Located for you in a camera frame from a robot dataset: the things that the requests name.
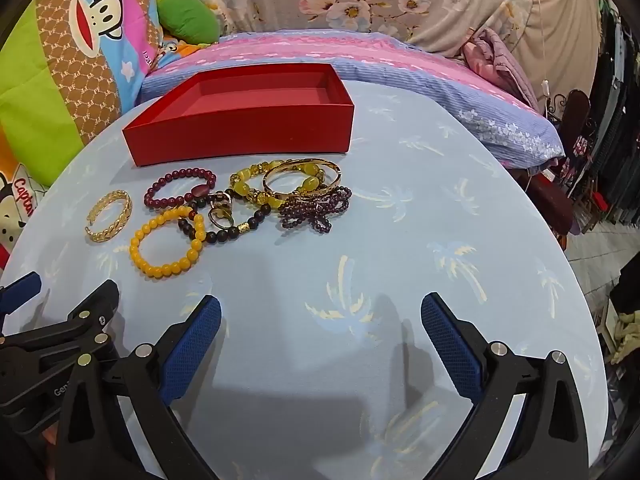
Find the blue gripper pad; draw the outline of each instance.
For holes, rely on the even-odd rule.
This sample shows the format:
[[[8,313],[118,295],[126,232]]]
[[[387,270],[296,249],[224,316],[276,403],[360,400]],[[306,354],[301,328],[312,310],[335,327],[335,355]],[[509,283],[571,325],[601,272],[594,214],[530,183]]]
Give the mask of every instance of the blue gripper pad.
[[[11,314],[42,290],[42,280],[37,272],[30,272],[11,285],[0,289],[0,315]]]
[[[160,397],[165,405],[186,393],[221,321],[220,302],[211,296],[164,362]]]
[[[481,366],[462,339],[454,321],[438,304],[440,297],[429,294],[422,300],[422,325],[435,346],[453,385],[461,397],[478,402],[482,397]]]

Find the red box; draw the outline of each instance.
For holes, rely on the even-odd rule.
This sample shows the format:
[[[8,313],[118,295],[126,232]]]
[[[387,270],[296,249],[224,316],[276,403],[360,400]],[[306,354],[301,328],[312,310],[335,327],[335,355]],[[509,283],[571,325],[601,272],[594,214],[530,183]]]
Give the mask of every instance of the red box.
[[[124,129],[137,166],[255,153],[346,153],[353,102],[330,64],[200,72]]]

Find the pink and purple bed sheet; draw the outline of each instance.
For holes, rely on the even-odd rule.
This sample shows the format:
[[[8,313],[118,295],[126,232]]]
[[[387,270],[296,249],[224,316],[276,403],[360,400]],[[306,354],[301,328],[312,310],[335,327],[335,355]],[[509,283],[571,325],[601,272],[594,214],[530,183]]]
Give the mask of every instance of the pink and purple bed sheet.
[[[141,101],[166,94],[197,72],[274,62],[328,62],[343,80],[383,84],[430,97],[507,168],[535,173],[564,155],[553,125],[514,96],[462,64],[379,33],[286,30],[227,36],[147,76]]]

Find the yellow bead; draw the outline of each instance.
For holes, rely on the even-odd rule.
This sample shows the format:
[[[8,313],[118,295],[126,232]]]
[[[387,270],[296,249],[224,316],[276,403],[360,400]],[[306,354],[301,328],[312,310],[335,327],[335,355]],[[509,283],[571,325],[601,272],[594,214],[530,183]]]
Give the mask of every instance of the yellow bead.
[[[234,191],[240,196],[246,196],[250,189],[249,185],[244,183],[242,180],[240,182],[236,182],[234,186]]]
[[[311,176],[316,176],[319,170],[320,168],[318,167],[317,164],[307,163],[304,166],[302,166],[302,171],[304,171],[306,174]]]
[[[249,168],[244,168],[244,170],[238,171],[238,176],[241,181],[249,180],[251,178],[251,170]]]
[[[318,189],[318,186],[320,186],[320,181],[314,176],[306,178],[302,183],[302,187],[305,191],[315,191]]]
[[[284,200],[278,200],[276,197],[274,196],[270,196],[269,197],[269,205],[271,206],[272,209],[277,209],[279,208],[282,204],[284,204]]]

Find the green cushion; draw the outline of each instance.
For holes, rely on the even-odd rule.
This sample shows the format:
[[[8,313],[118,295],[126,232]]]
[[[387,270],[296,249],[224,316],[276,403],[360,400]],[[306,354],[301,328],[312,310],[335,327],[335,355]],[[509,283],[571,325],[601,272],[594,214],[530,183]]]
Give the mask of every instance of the green cushion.
[[[216,43],[220,38],[215,14],[200,0],[161,0],[158,16],[172,36],[189,44]]]

